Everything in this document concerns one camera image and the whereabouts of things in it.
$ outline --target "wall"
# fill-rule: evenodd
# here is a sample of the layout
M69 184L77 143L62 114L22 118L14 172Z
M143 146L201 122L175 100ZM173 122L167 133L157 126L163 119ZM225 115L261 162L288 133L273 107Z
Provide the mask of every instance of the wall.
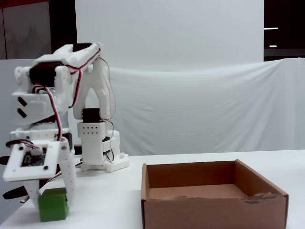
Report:
M33 59L51 53L49 3L0 9L0 59Z
M177 70L261 62L264 0L75 0L78 42L111 67Z

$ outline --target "cardboard box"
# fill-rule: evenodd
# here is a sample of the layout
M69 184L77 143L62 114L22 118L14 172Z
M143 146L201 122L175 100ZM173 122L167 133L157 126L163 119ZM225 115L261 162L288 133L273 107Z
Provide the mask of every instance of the cardboard box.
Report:
M145 229L284 229L288 194L240 160L143 165Z

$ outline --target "wire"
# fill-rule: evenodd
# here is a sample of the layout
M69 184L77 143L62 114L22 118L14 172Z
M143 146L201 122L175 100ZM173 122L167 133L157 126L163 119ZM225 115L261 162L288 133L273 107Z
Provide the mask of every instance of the wire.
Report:
M115 106L115 94L113 93L113 89L112 89L112 86L111 86L111 77L110 77L110 67L109 67L109 64L107 63L107 61L105 61L102 57L98 57L99 59L101 59L102 61L104 61L105 62L105 64L107 65L107 67L108 67L108 78L109 78L109 84L110 85L108 85L107 83L107 87L108 87L108 90L109 90L109 93L112 93L112 95L113 95L113 99L114 99L114 111L113 111L113 113L112 113L112 115L111 115L111 117L109 118L109 119L111 119L113 116L114 116L114 114L115 114L115 110L116 110L116 106Z
M56 116L56 123L57 123L57 127L58 127L57 141L60 141L60 140L61 140L61 136L62 136L62 131L61 131L61 119L60 119L59 114L58 114L58 111L57 111L57 109L56 109L54 97L53 97L51 91L50 91L47 87L43 86L43 85L40 84L40 83L36 83L35 85L38 85L38 86L41 87L41 88L38 89L38 92L39 92L40 90L43 90L43 91L45 91L45 92L48 94L48 96L49 96L49 98L50 98L51 106L52 106L52 109L53 109L53 111L54 111L54 113L55 113L55 116Z
M95 58L95 56L101 51L101 49L99 49L89 60L86 61L85 64L83 64L81 67L77 68L71 65L67 65L68 68L72 68L74 70L76 70L75 72L72 72L71 75L76 74L77 72L79 72L79 76L78 76L78 80L76 83L76 88L75 88L75 94L74 94L74 98L73 98L73 103L71 106L69 106L69 108L72 108L75 106L77 98L78 98L78 93L80 90L80 85L81 85L81 78L82 78L82 69L92 60Z
M113 124L113 122L111 122L111 121L109 121L109 120L107 120L107 119L104 119L104 121L106 121L106 122L108 122L108 123L111 123L111 125L112 125L112 134L111 134L111 137L110 137L110 150L111 150L111 153L112 153L112 160L109 159L108 154L106 155L106 157L107 157L107 159L108 159L109 161L113 161L113 160L114 160L114 153L113 153L112 146L111 146L111 140L112 140L112 138L113 138L114 124Z
M76 164L75 167L80 166L82 163L83 163L83 162L80 162L80 163ZM53 176L52 178L50 178L50 179L47 181L47 183L50 182L51 180L53 180L53 179L59 177L61 174L62 174L62 172L59 172L58 174L56 174L55 176Z
M110 79L110 67L109 67L109 64L107 63L107 61L105 61L102 57L99 56L99 58L105 62L105 64L107 65L108 67L108 77L109 77L109 82L111 82L111 79Z
M29 141L29 140L27 140L27 139L12 140L12 141L7 142L7 143L5 144L5 146L6 146L7 148L10 148L11 145L20 144L20 143L23 143L23 144L25 144L27 147L30 147L30 148L32 148L32 149L34 149L34 148L35 148L35 149L39 149L39 148L40 148L40 147L34 145L33 142L31 142L31 141Z

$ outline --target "red wire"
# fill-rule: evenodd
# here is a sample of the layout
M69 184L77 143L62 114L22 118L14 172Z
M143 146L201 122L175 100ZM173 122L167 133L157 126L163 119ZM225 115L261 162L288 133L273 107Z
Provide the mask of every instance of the red wire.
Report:
M35 145L32 145L31 143L29 143L29 142L26 142L26 141L21 141L23 144L25 144L26 146L30 146L30 147L33 147L33 148L35 148L35 149L39 149L40 147L38 147L38 146L35 146Z
M43 86L42 84L36 83L35 85L41 86L45 90L45 92L48 93L48 95L50 97L50 101L51 101L54 113L56 115L56 121L57 121L57 124L58 124L58 137L57 137L57 141L60 141L61 140L61 120L60 120L59 114L58 114L57 109L56 109L56 105L55 105L55 102L54 102L53 95L49 91L49 89L47 87Z
M81 78L82 78L82 69L93 59L95 58L95 56L97 54L99 54L99 52L101 51L101 49L99 49L89 60L87 60L87 62L85 64L83 64L81 67L77 68L77 67L74 67L74 66L71 66L71 65L67 65L68 68L72 68L74 70L77 70L73 73L71 73L71 75L74 75L76 74L77 72L79 72L79 77L78 77L78 80L77 80L77 84L76 84L76 88L75 88L75 94L74 94L74 98L73 98L73 103L71 106L69 106L69 108L72 108L75 106L76 104L76 101L77 101L77 98L78 98L78 93L80 91L80 85L81 85Z
M82 163L83 163L83 162L80 162L80 163L76 164L75 167L80 166ZM62 174L62 173L56 174L54 177L52 177L51 179L49 179L49 180L47 181L47 183L50 182L51 180L53 180L53 179L59 177L61 174Z

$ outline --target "black wire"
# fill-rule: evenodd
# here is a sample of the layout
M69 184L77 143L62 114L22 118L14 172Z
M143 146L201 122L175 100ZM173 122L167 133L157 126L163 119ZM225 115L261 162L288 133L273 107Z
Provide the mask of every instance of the black wire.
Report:
M112 136L111 136L111 137L113 137L114 125L113 125L112 122L110 122L110 121L108 121L108 120L106 120L106 121L107 121L108 123L111 123L111 125L112 125ZM112 153L112 160L109 159L108 154L106 154L106 157L107 157L107 159L108 159L109 161L114 161L114 153L113 153L113 150L112 150L112 147L111 147L111 140L112 140L112 138L110 138L110 150L111 150L111 153Z

